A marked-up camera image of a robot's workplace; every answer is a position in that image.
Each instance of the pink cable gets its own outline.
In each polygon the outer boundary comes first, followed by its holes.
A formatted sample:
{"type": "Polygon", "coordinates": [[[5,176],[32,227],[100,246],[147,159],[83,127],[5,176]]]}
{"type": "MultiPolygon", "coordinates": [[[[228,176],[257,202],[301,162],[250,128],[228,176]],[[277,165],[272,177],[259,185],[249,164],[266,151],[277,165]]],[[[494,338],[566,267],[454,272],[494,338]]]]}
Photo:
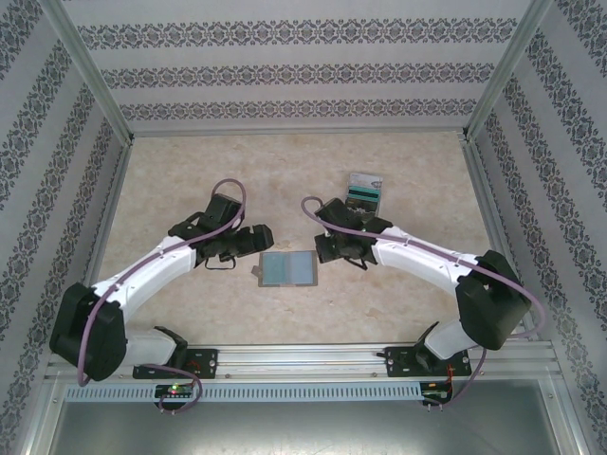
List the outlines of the pink cable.
{"type": "Polygon", "coordinates": [[[444,405],[442,405],[443,408],[448,408],[449,406],[452,406],[453,403],[455,403],[456,401],[459,401],[462,398],[462,396],[464,396],[466,394],[466,392],[468,391],[468,389],[472,385],[472,382],[474,381],[474,379],[476,379],[476,376],[478,376],[479,373],[481,372],[481,368],[483,368],[483,364],[485,363],[485,359],[486,358],[487,358],[487,349],[483,348],[483,352],[481,353],[481,358],[478,360],[478,364],[476,365],[476,368],[474,369],[474,372],[472,372],[472,374],[470,375],[468,381],[466,381],[466,384],[464,385],[464,387],[462,388],[462,390],[459,391],[449,401],[449,403],[445,403],[444,405]]]}
{"type": "MultiPolygon", "coordinates": [[[[127,270],[124,273],[124,275],[122,275],[120,278],[118,278],[116,280],[116,282],[114,284],[112,284],[107,289],[107,291],[105,291],[103,293],[103,295],[99,298],[99,300],[97,300],[97,303],[95,303],[95,306],[93,307],[93,309],[91,310],[90,314],[88,315],[88,320],[86,321],[86,325],[84,326],[83,341],[81,342],[80,352],[78,353],[78,385],[79,386],[84,387],[90,381],[90,377],[84,377],[84,360],[86,358],[86,348],[88,347],[88,339],[90,338],[90,335],[91,335],[91,329],[93,327],[93,322],[95,322],[95,318],[97,317],[97,314],[99,313],[99,310],[101,309],[101,307],[103,306],[103,304],[107,301],[107,299],[114,292],[116,292],[116,290],[118,289],[118,287],[121,284],[123,284],[124,282],[126,282],[130,277],[132,277],[133,274],[135,274],[138,270],[141,270],[142,267],[144,267],[145,265],[149,264],[154,259],[158,258],[161,254],[170,253],[171,251],[173,251],[175,249],[178,249],[178,248],[181,248],[183,246],[195,244],[196,242],[202,242],[203,240],[208,240],[211,237],[214,237],[214,236],[216,236],[218,234],[221,234],[225,230],[228,230],[238,220],[241,219],[241,217],[243,216],[243,213],[245,212],[245,204],[247,203],[247,191],[245,190],[244,185],[242,183],[240,183],[238,180],[236,180],[234,178],[225,178],[225,179],[217,182],[217,184],[212,189],[212,194],[215,195],[215,193],[217,192],[217,189],[220,186],[222,186],[223,184],[225,184],[225,183],[234,183],[234,184],[236,184],[238,186],[238,188],[240,188],[240,191],[242,193],[242,198],[243,198],[241,206],[238,209],[238,211],[236,212],[236,215],[234,215],[234,217],[229,222],[227,222],[224,226],[220,227],[219,229],[214,230],[213,232],[209,232],[208,234],[203,234],[203,235],[200,235],[198,237],[194,237],[191,240],[186,240],[186,241],[183,241],[183,242],[179,242],[178,244],[175,244],[173,246],[169,246],[164,251],[155,253],[152,256],[144,259],[140,263],[133,265],[133,267],[131,267],[129,270],[127,270]]],[[[153,365],[151,368],[159,368],[161,370],[162,369],[166,370],[167,368],[170,368],[170,367],[162,367],[162,368],[160,368],[160,367],[161,366],[159,366],[159,365],[158,366],[154,366],[153,365]]],[[[188,372],[185,372],[185,371],[182,371],[182,370],[176,370],[176,372],[180,373],[180,374],[189,375],[188,372]]]]}
{"type": "Polygon", "coordinates": [[[428,251],[429,253],[434,254],[440,258],[443,258],[447,261],[455,263],[456,266],[458,264],[461,264],[462,266],[467,267],[471,270],[474,270],[475,272],[482,273],[483,275],[488,276],[498,282],[502,282],[506,286],[523,294],[535,306],[536,310],[538,311],[538,316],[539,316],[540,320],[533,329],[528,330],[526,332],[522,332],[521,334],[510,335],[509,338],[531,337],[531,336],[536,335],[538,332],[540,332],[541,329],[544,327],[544,325],[546,323],[546,311],[543,308],[543,305],[540,303],[540,301],[538,299],[536,299],[536,297],[533,294],[531,294],[529,291],[524,289],[517,282],[514,282],[513,280],[509,280],[508,278],[503,277],[502,275],[499,275],[490,270],[487,270],[486,268],[483,268],[479,265],[469,263],[468,261],[462,261],[457,256],[453,256],[450,253],[445,253],[444,251],[441,251],[439,249],[436,249],[436,248],[433,248],[426,244],[417,242],[417,241],[411,239],[411,237],[402,238],[402,237],[395,237],[394,235],[375,234],[374,232],[363,232],[360,230],[348,229],[347,227],[339,227],[336,225],[332,225],[331,223],[327,223],[326,221],[321,220],[314,213],[309,211],[305,207],[305,203],[308,201],[316,201],[316,202],[320,203],[322,206],[322,200],[316,196],[307,196],[304,199],[302,199],[302,210],[303,210],[303,213],[305,213],[308,217],[310,217],[311,219],[313,219],[314,221],[321,224],[322,226],[324,226],[327,229],[336,230],[337,232],[343,232],[344,234],[358,235],[359,237],[370,237],[372,239],[381,239],[381,240],[388,240],[390,242],[399,242],[401,244],[404,244],[405,246],[408,246],[408,245],[416,246],[419,249],[423,249],[424,251],[428,251]]]}

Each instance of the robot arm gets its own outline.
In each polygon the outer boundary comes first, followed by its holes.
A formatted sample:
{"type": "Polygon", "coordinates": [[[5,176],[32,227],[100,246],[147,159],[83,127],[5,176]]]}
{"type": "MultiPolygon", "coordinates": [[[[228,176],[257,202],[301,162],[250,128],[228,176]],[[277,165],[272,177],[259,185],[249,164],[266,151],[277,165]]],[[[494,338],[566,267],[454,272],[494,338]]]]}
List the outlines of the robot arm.
{"type": "Polygon", "coordinates": [[[519,283],[506,258],[495,251],[478,257],[435,246],[380,218],[364,220],[340,199],[322,205],[315,214],[340,228],[403,239],[398,242],[396,239],[359,237],[328,229],[325,234],[315,237],[321,263],[345,259],[365,270],[368,263],[388,265],[413,273],[457,298],[459,318],[446,323],[436,322],[415,346],[415,358],[426,370],[431,371],[438,360],[449,359],[477,345],[490,350],[500,349],[529,310],[531,303],[524,296],[459,263],[479,265],[519,283]],[[447,261],[424,246],[454,256],[457,261],[447,261]]]}
{"type": "Polygon", "coordinates": [[[152,363],[182,368],[187,341],[164,327],[131,331],[125,329],[125,323],[145,301],[175,278],[201,264],[209,268],[210,258],[218,256],[220,262],[231,263],[233,268],[236,258],[273,245],[272,232],[266,225],[253,226],[252,230],[250,227],[238,229],[243,221],[240,218],[215,237],[175,248],[224,226],[237,216],[240,206],[241,203],[217,193],[204,212],[197,212],[173,226],[156,248],[119,274],[91,287],[80,283],[70,286],[64,293],[50,338],[51,350],[77,366],[83,328],[92,307],[121,277],[142,264],[118,286],[97,314],[88,340],[84,372],[101,381],[120,366],[152,363]]]}

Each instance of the patterned wallpaper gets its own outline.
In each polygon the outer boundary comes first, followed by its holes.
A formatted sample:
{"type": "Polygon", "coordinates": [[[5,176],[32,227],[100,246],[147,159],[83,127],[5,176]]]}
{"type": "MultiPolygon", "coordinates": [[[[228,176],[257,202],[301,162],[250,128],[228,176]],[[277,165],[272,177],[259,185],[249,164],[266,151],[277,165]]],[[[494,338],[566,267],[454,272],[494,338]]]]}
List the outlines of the patterned wallpaper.
{"type": "Polygon", "coordinates": [[[529,0],[65,1],[136,133],[462,127],[529,0]]]}
{"type": "Polygon", "coordinates": [[[0,453],[19,442],[65,288],[84,279],[121,147],[34,0],[0,28],[0,453]]]}
{"type": "Polygon", "coordinates": [[[591,453],[607,453],[607,14],[556,1],[477,137],[520,275],[548,305],[591,453]]]}

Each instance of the beige marble surface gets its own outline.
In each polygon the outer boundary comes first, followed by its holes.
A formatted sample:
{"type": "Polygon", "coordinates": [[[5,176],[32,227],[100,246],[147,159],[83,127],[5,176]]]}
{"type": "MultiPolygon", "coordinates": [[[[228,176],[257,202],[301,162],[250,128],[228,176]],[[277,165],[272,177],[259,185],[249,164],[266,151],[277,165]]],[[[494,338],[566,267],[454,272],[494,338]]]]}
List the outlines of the beige marble surface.
{"type": "MultiPolygon", "coordinates": [[[[350,172],[383,175],[380,215],[442,246],[484,253],[487,235],[455,133],[138,138],[100,278],[152,249],[173,224],[209,202],[215,182],[241,180],[247,225],[268,224],[274,250],[314,249],[322,232],[301,199],[343,197],[350,172]]],[[[238,190],[226,187],[226,194],[238,190]]],[[[198,267],[153,296],[130,322],[165,325],[191,343],[413,341],[455,300],[387,267],[319,265],[319,285],[260,288],[254,255],[230,272],[198,267]]]]}

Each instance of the black joint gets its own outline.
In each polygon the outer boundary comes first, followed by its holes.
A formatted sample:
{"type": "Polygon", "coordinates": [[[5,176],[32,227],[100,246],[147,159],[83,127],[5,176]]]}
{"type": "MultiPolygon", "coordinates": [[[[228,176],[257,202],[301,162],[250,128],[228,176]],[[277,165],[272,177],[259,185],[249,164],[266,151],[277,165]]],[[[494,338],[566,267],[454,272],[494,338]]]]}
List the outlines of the black joint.
{"type": "MultiPolygon", "coordinates": [[[[363,218],[362,215],[348,209],[338,198],[331,199],[316,210],[315,214],[321,220],[340,228],[379,234],[384,229],[392,227],[392,223],[381,218],[363,218]]],[[[328,229],[328,235],[314,237],[321,264],[344,259],[363,270],[368,269],[367,263],[377,264],[371,248],[376,241],[377,239],[372,237],[346,234],[333,229],[328,229]]]]}
{"type": "Polygon", "coordinates": [[[435,322],[430,327],[428,327],[428,329],[426,329],[426,332],[424,332],[421,335],[421,337],[419,338],[419,340],[414,345],[415,361],[419,365],[421,365],[423,367],[423,369],[426,372],[428,372],[428,373],[432,373],[434,370],[436,370],[436,367],[437,367],[437,365],[439,363],[438,357],[436,357],[436,355],[434,355],[426,347],[426,338],[428,337],[428,335],[430,334],[430,332],[432,331],[432,329],[434,327],[436,327],[437,325],[438,325],[438,321],[435,322]]]}
{"type": "MultiPolygon", "coordinates": [[[[479,266],[520,284],[502,254],[489,250],[476,260],[479,266]]],[[[500,349],[531,302],[506,284],[474,270],[458,281],[455,295],[464,332],[479,346],[500,349]]]]}
{"type": "MultiPolygon", "coordinates": [[[[205,211],[198,211],[169,230],[170,236],[190,241],[218,230],[231,222],[242,204],[223,194],[214,194],[205,211]]],[[[229,227],[207,240],[190,244],[196,250],[196,264],[204,264],[209,270],[228,270],[235,267],[235,258],[264,251],[274,245],[271,229],[266,225],[229,227]],[[209,267],[209,259],[219,257],[219,262],[232,262],[232,267],[209,267]]]]}
{"type": "MultiPolygon", "coordinates": [[[[83,342],[84,326],[99,297],[94,289],[76,283],[67,288],[62,298],[53,333],[50,350],[70,364],[78,366],[78,356],[83,342]]],[[[91,327],[84,373],[95,381],[109,377],[126,355],[126,334],[120,304],[104,303],[91,327]]]]}

